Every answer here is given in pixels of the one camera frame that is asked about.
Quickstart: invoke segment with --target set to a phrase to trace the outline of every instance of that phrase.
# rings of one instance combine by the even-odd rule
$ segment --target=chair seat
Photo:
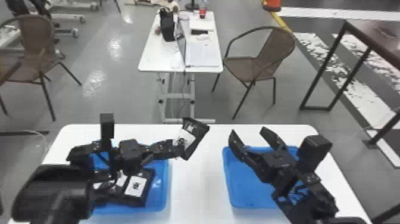
[[[262,63],[252,57],[227,57],[224,59],[224,65],[234,77],[242,82],[253,81],[257,73],[264,68]],[[265,69],[257,77],[257,81],[272,78],[273,72],[273,69]]]
[[[0,57],[0,86],[3,85],[20,66],[21,64],[18,58]]]
[[[32,82],[39,78],[39,71],[36,69],[38,66],[38,58],[36,55],[26,55],[20,58],[21,67],[15,71],[14,74],[8,79],[14,82]],[[43,57],[41,61],[42,72],[46,73],[54,67],[57,59],[54,57]]]

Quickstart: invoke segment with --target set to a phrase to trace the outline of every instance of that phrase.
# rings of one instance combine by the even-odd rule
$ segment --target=blue tray
[[[106,159],[108,159],[107,153],[101,153]],[[95,169],[108,169],[108,166],[95,155],[90,155],[95,163]],[[145,207],[129,207],[118,204],[108,203],[105,206],[95,207],[94,214],[129,214],[136,212],[156,212],[162,211],[167,204],[167,192],[168,192],[168,171],[169,165],[168,160],[155,160],[149,163],[145,168],[155,169],[155,176],[151,183],[149,194],[146,200]]]
[[[268,152],[270,147],[249,147],[251,151]],[[288,147],[289,152],[296,159],[297,147]],[[276,209],[277,206],[271,198],[274,188],[267,183],[262,183],[254,171],[245,163],[239,161],[229,147],[222,150],[226,185],[229,200],[237,209]]]

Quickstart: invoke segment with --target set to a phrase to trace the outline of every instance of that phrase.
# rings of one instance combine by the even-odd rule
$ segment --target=laptop
[[[188,41],[178,20],[176,39],[185,67],[218,67],[220,57],[217,47],[210,40]]]

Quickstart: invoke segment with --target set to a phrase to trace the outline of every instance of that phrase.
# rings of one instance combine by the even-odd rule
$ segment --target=black metal chair frame
[[[31,18],[42,18],[42,19],[48,21],[48,23],[49,23],[49,25],[50,25],[52,30],[51,30],[51,35],[50,35],[49,42],[48,42],[47,46],[49,44],[53,44],[52,41],[53,41],[53,37],[54,37],[54,27],[52,25],[52,22],[50,20],[48,20],[47,18],[41,17],[39,15],[19,15],[17,17],[14,17],[14,18],[11,18],[9,20],[4,21],[3,23],[0,24],[0,27],[3,27],[6,24],[12,23],[13,21],[17,21],[17,20],[19,20],[21,18],[28,18],[28,17],[31,17]],[[45,53],[45,50],[46,50],[47,46],[44,46],[43,50],[38,55],[38,61],[42,58],[43,54]],[[82,83],[78,80],[78,78],[67,68],[67,66],[65,66],[60,61],[54,62],[54,64],[52,66],[50,66],[50,68],[47,69],[46,72],[50,71],[51,69],[53,69],[57,65],[60,65],[78,83],[78,85],[82,86]],[[46,76],[42,70],[38,69],[37,71],[39,72],[39,81],[38,82],[35,82],[35,81],[16,81],[16,80],[8,80],[8,82],[30,83],[30,84],[36,84],[36,85],[42,86],[43,93],[45,94],[45,98],[46,98],[47,105],[48,105],[49,110],[50,110],[50,114],[51,114],[52,120],[55,121],[56,118],[55,118],[54,109],[53,109],[53,106],[52,106],[52,103],[51,103],[51,100],[50,100],[50,97],[49,97],[49,93],[48,93],[47,88],[46,88],[46,83],[44,81],[44,79],[46,79],[46,80],[48,80],[50,82],[51,79],[48,76]],[[3,100],[1,99],[1,97],[0,97],[0,105],[1,105],[1,108],[2,108],[2,110],[4,112],[4,114],[8,115],[7,109],[6,109],[5,104],[4,104]]]
[[[244,36],[246,36],[246,35],[248,35],[248,34],[250,34],[250,33],[253,33],[253,32],[255,32],[255,31],[258,31],[258,30],[266,30],[266,29],[280,29],[280,30],[284,30],[285,32],[290,33],[289,31],[287,31],[287,30],[285,30],[285,29],[283,29],[283,28],[280,28],[280,27],[276,27],[276,26],[261,26],[261,27],[256,27],[256,28],[254,28],[254,29],[251,29],[251,30],[249,30],[249,31],[247,31],[247,32],[245,32],[245,33],[242,33],[241,35],[239,35],[239,36],[233,38],[233,39],[228,43],[228,47],[227,47],[227,49],[226,49],[226,53],[225,53],[224,59],[228,57],[230,47],[231,47],[231,45],[232,45],[232,43],[233,43],[234,41],[236,41],[236,40],[238,40],[238,39],[240,39],[240,38],[242,38],[242,37],[244,37]],[[252,81],[250,81],[250,84],[246,84],[244,81],[242,81],[242,80],[240,80],[239,78],[237,78],[236,76],[234,76],[235,78],[237,78],[237,80],[239,80],[239,81],[241,82],[241,84],[243,84],[243,86],[246,88],[246,92],[245,92],[244,96],[242,97],[242,100],[240,101],[239,106],[237,107],[237,109],[236,109],[236,111],[235,111],[235,113],[234,113],[234,115],[233,115],[233,117],[232,117],[232,120],[234,120],[234,119],[236,118],[236,115],[238,114],[240,108],[242,107],[242,104],[245,102],[246,97],[247,97],[247,95],[248,95],[249,92],[250,92],[250,89],[251,89],[253,86],[255,86],[255,83],[257,82],[258,76],[259,76],[265,69],[267,69],[268,67],[273,66],[273,65],[275,65],[276,63],[281,63],[287,56],[289,56],[289,55],[293,52],[293,50],[294,50],[294,48],[295,48],[295,44],[294,44],[294,43],[295,43],[295,39],[294,39],[294,37],[293,37],[293,48],[292,48],[290,51],[288,51],[288,53],[287,53],[286,55],[284,55],[283,57],[278,58],[277,60],[275,60],[275,61],[273,61],[273,62],[268,63],[267,65],[265,65],[265,66],[256,74],[256,76],[254,77],[254,79],[253,79]],[[212,87],[211,92],[214,92],[215,87],[217,86],[217,83],[218,83],[218,80],[219,80],[220,76],[221,76],[221,73],[219,73],[219,74],[217,75],[217,77],[215,78],[215,82],[214,82],[214,85],[213,85],[213,87]],[[270,80],[270,79],[273,80],[273,104],[275,104],[275,102],[276,102],[276,77],[272,76],[272,77],[269,77],[269,78],[266,78],[266,79],[263,79],[263,80]]]

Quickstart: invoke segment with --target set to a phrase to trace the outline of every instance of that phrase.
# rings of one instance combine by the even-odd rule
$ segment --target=white cable
[[[387,113],[379,120],[378,124],[376,124],[376,125],[369,125],[369,126],[367,126],[367,127],[363,127],[362,129],[355,131],[353,134],[351,134],[349,137],[345,138],[344,140],[337,141],[337,142],[332,142],[332,143],[333,143],[333,144],[338,144],[338,143],[348,142],[348,141],[350,141],[353,137],[355,137],[356,135],[358,135],[360,132],[362,132],[362,131],[364,131],[364,130],[366,130],[366,129],[372,128],[372,127],[376,127],[376,126],[382,125],[382,121],[383,121],[384,118],[386,118],[387,115],[390,115],[390,113],[393,112],[393,111],[394,111],[395,113],[397,113],[399,110],[400,110],[400,106],[394,108],[394,109],[391,110],[390,112],[387,112]]]
[[[46,156],[46,153],[47,153],[47,150],[48,150],[48,145],[49,145],[47,140],[46,140],[46,137],[43,134],[41,134],[40,132],[37,132],[35,130],[22,130],[22,131],[23,132],[34,133],[34,134],[40,135],[42,137],[42,140],[43,140],[43,155],[42,155],[42,158],[40,160],[40,162],[42,162],[43,159]]]

